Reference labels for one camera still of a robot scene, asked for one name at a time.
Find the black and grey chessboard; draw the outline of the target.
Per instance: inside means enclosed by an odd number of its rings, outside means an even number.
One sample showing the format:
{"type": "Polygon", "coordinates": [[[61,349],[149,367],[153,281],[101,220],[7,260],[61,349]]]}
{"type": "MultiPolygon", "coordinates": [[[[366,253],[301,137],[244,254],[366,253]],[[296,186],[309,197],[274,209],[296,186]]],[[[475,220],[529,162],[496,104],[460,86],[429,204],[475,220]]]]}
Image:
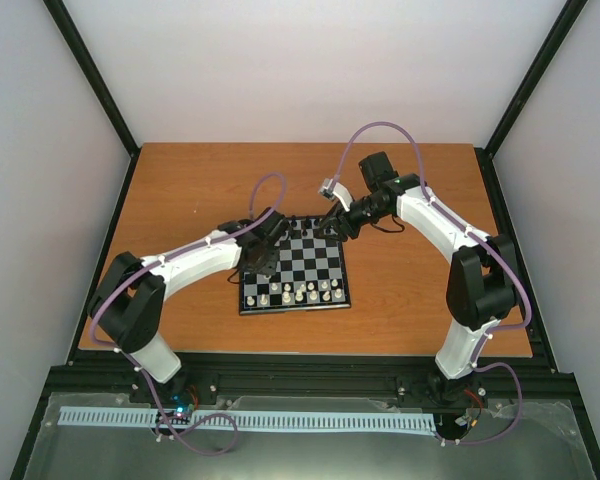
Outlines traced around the black and grey chessboard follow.
{"type": "Polygon", "coordinates": [[[241,315],[256,315],[266,313],[286,313],[290,311],[310,311],[345,309],[352,306],[349,292],[349,282],[346,272],[346,262],[343,245],[340,241],[317,238],[316,229],[320,222],[317,216],[290,217],[288,219],[288,232],[277,241],[280,249],[280,259],[277,271],[274,275],[267,277],[263,275],[243,273],[239,282],[238,311],[241,315]],[[332,287],[332,280],[338,280],[339,287],[343,292],[341,299],[334,297],[337,288],[332,287]],[[329,288],[322,290],[320,285],[323,281],[329,283],[329,288]],[[311,302],[307,290],[307,283],[313,282],[318,293],[318,301],[311,302]],[[270,284],[277,283],[278,290],[272,292],[270,284]],[[284,304],[282,294],[284,284],[291,285],[291,302],[284,304]],[[295,300],[297,286],[304,283],[304,302],[297,303],[295,300]],[[328,302],[322,300],[325,291],[331,293],[328,302]],[[260,297],[268,296],[269,303],[266,306],[260,304],[260,297]],[[256,303],[248,306],[246,299],[252,296],[256,303]]]}

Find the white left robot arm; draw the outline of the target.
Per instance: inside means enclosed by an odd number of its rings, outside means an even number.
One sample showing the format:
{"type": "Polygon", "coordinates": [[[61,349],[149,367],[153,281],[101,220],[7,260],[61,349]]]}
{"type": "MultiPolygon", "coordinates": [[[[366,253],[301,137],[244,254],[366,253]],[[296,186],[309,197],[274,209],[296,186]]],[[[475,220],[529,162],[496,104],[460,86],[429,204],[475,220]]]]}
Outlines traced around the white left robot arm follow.
{"type": "Polygon", "coordinates": [[[157,395],[170,403],[181,400],[188,378],[180,372],[180,358],[159,333],[164,303],[221,271],[273,274],[279,259],[276,243],[288,228],[283,214],[267,209],[254,220],[225,222],[204,238],[168,252],[117,255],[89,301],[89,334],[101,329],[109,339],[100,343],[127,355],[136,369],[146,372],[157,395]]]}

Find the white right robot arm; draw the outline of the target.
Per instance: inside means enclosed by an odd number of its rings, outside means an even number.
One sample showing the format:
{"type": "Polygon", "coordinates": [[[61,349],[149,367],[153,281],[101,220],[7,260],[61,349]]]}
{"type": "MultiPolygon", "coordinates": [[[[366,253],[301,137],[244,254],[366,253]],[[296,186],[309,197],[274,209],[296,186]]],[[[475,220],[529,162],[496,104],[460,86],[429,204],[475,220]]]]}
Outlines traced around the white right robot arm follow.
{"type": "Polygon", "coordinates": [[[355,239],[365,225],[391,216],[414,227],[450,265],[446,304],[452,321],[435,356],[432,385],[443,390],[477,368],[485,343],[515,306],[527,310],[512,241],[473,228],[442,203],[416,174],[399,175],[379,152],[359,163],[368,195],[354,199],[338,177],[325,179],[320,193],[334,201],[319,229],[336,239],[355,239]]]}

